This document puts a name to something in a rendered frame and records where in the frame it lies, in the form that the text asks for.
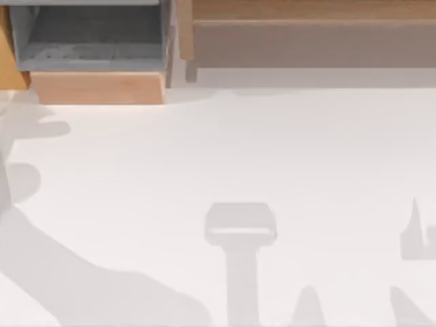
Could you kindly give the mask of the wooden open shelf unit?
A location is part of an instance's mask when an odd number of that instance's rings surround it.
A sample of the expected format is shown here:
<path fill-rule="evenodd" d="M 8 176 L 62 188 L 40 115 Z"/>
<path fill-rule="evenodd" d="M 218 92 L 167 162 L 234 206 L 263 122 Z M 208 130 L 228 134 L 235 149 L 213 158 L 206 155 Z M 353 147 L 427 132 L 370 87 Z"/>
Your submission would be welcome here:
<path fill-rule="evenodd" d="M 436 69 L 436 0 L 174 0 L 199 69 Z"/>

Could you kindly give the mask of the pale wooden drawer front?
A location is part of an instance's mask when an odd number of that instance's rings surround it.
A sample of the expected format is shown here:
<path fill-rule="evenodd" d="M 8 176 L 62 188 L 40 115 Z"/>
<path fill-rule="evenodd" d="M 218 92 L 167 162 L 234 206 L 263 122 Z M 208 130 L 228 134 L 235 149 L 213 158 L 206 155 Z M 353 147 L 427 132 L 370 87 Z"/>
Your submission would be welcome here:
<path fill-rule="evenodd" d="M 162 104 L 165 72 L 31 72 L 41 104 Z"/>

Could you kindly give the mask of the wooden cupboard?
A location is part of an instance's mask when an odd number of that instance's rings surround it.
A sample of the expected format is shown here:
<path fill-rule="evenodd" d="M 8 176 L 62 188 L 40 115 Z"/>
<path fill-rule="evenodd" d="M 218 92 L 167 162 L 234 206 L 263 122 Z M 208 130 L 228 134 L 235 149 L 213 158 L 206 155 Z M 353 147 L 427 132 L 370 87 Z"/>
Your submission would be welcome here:
<path fill-rule="evenodd" d="M 24 91 L 30 86 L 29 72 L 16 66 L 9 7 L 0 5 L 0 91 Z"/>

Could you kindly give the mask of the pulled-out grey pierced drawer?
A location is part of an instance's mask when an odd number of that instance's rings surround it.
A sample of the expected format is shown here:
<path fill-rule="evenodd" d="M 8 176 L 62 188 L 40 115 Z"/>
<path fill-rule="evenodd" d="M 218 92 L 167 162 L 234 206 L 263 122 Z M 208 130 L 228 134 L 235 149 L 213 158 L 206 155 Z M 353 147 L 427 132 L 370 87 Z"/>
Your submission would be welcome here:
<path fill-rule="evenodd" d="M 17 67 L 29 72 L 159 72 L 172 0 L 0 0 Z"/>

